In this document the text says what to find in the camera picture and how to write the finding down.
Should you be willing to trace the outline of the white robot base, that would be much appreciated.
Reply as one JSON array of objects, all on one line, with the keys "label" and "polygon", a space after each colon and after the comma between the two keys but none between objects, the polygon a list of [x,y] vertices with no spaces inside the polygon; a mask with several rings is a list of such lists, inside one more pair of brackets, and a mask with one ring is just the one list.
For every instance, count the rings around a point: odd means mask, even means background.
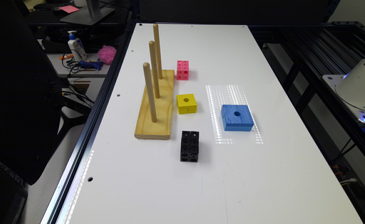
[{"label": "white robot base", "polygon": [[365,124],[365,58],[346,75],[324,75],[322,79],[356,119]]}]

